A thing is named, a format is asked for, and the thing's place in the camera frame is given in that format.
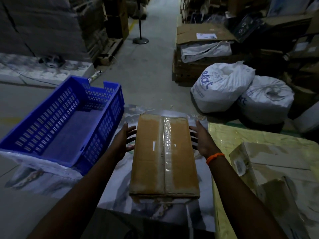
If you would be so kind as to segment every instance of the orange wristband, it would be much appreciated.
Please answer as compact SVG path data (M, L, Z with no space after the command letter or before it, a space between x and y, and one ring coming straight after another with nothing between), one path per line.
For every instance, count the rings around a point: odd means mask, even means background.
M214 160L215 158L217 158L218 156L224 156L225 157L225 154L223 153L216 153L214 155L211 155L207 158L206 160L206 164L208 165L210 163L210 161Z

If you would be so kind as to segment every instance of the white plastic pallet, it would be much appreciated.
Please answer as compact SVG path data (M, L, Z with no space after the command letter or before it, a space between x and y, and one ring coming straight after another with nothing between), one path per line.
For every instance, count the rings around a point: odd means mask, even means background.
M91 77L93 63L66 60L60 68L39 64L37 57L0 53L0 81L21 85L56 87L70 75Z

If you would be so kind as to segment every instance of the concrete floor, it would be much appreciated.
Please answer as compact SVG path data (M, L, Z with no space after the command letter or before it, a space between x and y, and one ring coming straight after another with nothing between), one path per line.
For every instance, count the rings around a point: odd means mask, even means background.
M118 82L122 84L127 104L197 113L190 99L190 88L180 87L171 80L179 1L151 0L147 11L148 17L142 23L142 34L149 39L149 44L132 44L132 39L139 35L138 24L135 24L116 55L115 64L92 85L103 87L105 80ZM0 138L52 91L45 88L0 84ZM16 169L17 165L14 162L0 157L2 239L25 238L57 202L54 198L4 189L4 184L13 176ZM142 219L127 217L126 220L139 230L145 227ZM103 232L100 233L101 229L97 229L97 225L102 224ZM97 210L83 238L123 238L129 227L114 214Z

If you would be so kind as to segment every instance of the blue crate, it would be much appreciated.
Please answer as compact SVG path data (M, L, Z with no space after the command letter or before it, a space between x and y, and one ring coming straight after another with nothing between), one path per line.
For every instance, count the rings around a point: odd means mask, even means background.
M121 85L70 76L0 142L0 150L56 162L85 175L108 148L124 112Z

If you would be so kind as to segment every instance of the crate bottom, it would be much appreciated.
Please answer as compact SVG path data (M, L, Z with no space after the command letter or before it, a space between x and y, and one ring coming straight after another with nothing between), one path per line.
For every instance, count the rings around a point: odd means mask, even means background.
M77 159L78 153L84 149L83 145L88 134L96 126L105 106L105 104L95 104L95 109L89 109L90 105L92 103L78 106L58 135L44 150L43 157L50 161L58 158L58 163L66 167Z

